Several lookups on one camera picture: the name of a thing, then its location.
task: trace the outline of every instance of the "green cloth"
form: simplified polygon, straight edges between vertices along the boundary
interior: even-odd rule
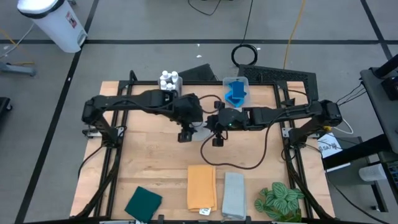
[[[148,223],[162,203],[162,196],[138,187],[124,211],[136,220]]]

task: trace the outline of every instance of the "trash can lid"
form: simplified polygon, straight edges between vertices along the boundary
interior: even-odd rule
[[[22,13],[41,14],[51,9],[62,0],[19,0],[17,8]]]

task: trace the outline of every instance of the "white cable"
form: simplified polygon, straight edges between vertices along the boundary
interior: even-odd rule
[[[9,53],[11,53],[13,50],[15,50],[15,49],[18,47],[18,45],[25,39],[25,37],[32,31],[33,26],[35,26],[34,23],[30,26],[30,28],[29,28],[29,30],[26,32],[26,34],[23,35],[21,39],[19,39],[18,43],[17,43],[16,45],[14,45],[14,46],[13,46],[10,50],[8,50],[6,53],[2,54],[2,55],[0,56],[0,58],[5,57],[7,54],[9,54]]]
[[[354,130],[352,129],[352,127],[348,124],[348,122],[343,118],[344,123],[347,124],[348,128],[349,128],[349,132],[341,130],[340,128],[337,127],[333,127],[334,129],[336,129],[337,131],[341,131],[342,133],[346,133],[346,134],[354,134]]]

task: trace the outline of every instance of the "yellow cable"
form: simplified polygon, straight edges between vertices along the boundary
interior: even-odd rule
[[[29,58],[31,60],[31,62],[18,62],[18,63],[13,63],[13,65],[34,65],[35,63],[33,62],[34,60],[32,59],[32,57],[30,56],[30,54],[25,51],[22,47],[20,47],[19,45],[17,45],[12,38],[10,37],[10,35],[8,35],[8,33],[3,30],[0,29],[0,33],[6,37],[7,40],[9,40],[12,44],[14,44],[14,46],[16,46],[16,49],[20,50],[27,58]]]
[[[289,46],[290,46],[290,43],[291,43],[291,41],[292,41],[292,39],[293,39],[294,32],[296,31],[297,25],[300,23],[301,14],[303,13],[304,6],[305,6],[305,0],[303,0],[302,3],[301,3],[300,12],[298,13],[296,23],[294,24],[293,31],[292,31],[292,33],[291,33],[291,35],[290,35],[290,37],[289,37],[289,41],[287,42],[286,52],[285,52],[285,59],[284,59],[284,69],[285,69],[285,66],[286,66],[287,55],[288,55],[288,53],[289,53]]]

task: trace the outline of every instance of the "black floor line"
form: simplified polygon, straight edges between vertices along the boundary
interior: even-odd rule
[[[381,34],[379,26],[377,25],[376,20],[373,17],[373,14],[371,12],[371,9],[369,8],[368,3],[366,2],[366,0],[361,0],[361,3],[366,12],[366,15],[368,16],[369,22],[372,25],[372,28],[374,30],[374,33],[376,34],[377,39],[381,41],[381,48],[383,49],[383,52],[386,55],[386,58],[388,60],[390,60],[392,58],[392,54],[391,54],[390,49],[388,48],[387,44],[384,41],[384,37]]]
[[[88,15],[87,22],[85,25],[86,31],[88,31],[90,29],[90,26],[93,21],[93,17],[94,17],[94,14],[95,14],[95,11],[96,11],[96,8],[98,5],[98,1],[99,0],[94,0],[93,5],[91,6],[91,10],[90,10],[90,13]],[[47,157],[47,153],[49,152],[49,149],[50,149],[50,145],[51,145],[54,133],[55,133],[55,129],[57,128],[57,124],[58,124],[58,121],[61,116],[63,105],[65,104],[65,100],[68,95],[70,84],[72,83],[73,76],[75,74],[77,65],[79,63],[80,56],[81,56],[81,51],[77,52],[75,54],[75,56],[73,57],[72,63],[70,65],[70,68],[68,71],[68,75],[67,75],[67,77],[65,79],[65,83],[63,84],[63,87],[62,87],[60,98],[58,99],[57,106],[55,107],[55,111],[54,111],[54,114],[51,119],[49,130],[47,131],[43,146],[40,150],[39,158],[36,161],[36,165],[33,170],[32,176],[30,177],[30,181],[27,186],[24,198],[22,199],[21,206],[19,207],[19,211],[18,211],[16,220],[15,220],[15,224],[23,223],[25,220],[27,211],[29,209],[30,202],[32,201],[32,197],[33,197],[34,191],[36,189],[36,185],[39,181],[40,173],[44,166],[45,158]]]
[[[100,40],[88,39],[85,44],[240,44],[240,39],[167,39],[167,40]],[[249,39],[247,44],[287,44],[289,40]],[[0,40],[0,44],[10,44],[8,40]],[[55,44],[52,40],[23,40],[21,44]],[[308,45],[398,45],[398,40],[292,40],[291,44]]]

